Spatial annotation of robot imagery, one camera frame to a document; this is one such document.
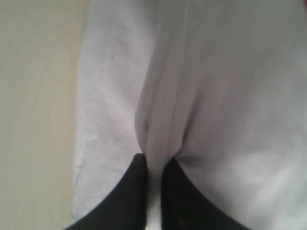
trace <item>clothing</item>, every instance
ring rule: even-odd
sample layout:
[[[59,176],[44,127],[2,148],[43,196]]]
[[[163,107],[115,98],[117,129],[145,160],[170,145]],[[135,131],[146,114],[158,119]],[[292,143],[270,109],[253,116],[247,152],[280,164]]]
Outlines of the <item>clothing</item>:
[[[301,0],[162,1],[136,115],[152,189],[175,156],[248,228],[307,229],[306,63]]]

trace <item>light gray fabric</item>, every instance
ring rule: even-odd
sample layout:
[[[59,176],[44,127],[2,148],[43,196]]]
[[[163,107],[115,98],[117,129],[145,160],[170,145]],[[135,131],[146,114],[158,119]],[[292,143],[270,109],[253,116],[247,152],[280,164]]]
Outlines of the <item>light gray fabric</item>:
[[[207,198],[252,230],[307,229],[304,2],[160,7],[136,116],[151,177],[176,156]]]
[[[152,53],[157,0],[91,0],[80,53],[73,218],[100,203],[141,150],[136,105]]]

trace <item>cream background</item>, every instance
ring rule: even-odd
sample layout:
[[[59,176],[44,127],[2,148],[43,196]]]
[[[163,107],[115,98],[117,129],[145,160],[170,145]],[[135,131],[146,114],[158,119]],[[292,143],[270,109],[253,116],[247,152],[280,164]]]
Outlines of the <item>cream background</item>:
[[[70,223],[88,0],[0,0],[0,229]]]

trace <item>beige wall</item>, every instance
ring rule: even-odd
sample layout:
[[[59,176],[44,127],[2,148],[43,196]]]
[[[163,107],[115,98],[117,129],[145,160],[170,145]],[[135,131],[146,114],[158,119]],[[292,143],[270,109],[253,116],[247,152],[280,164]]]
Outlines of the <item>beige wall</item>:
[[[0,0],[0,229],[69,224],[88,0]]]

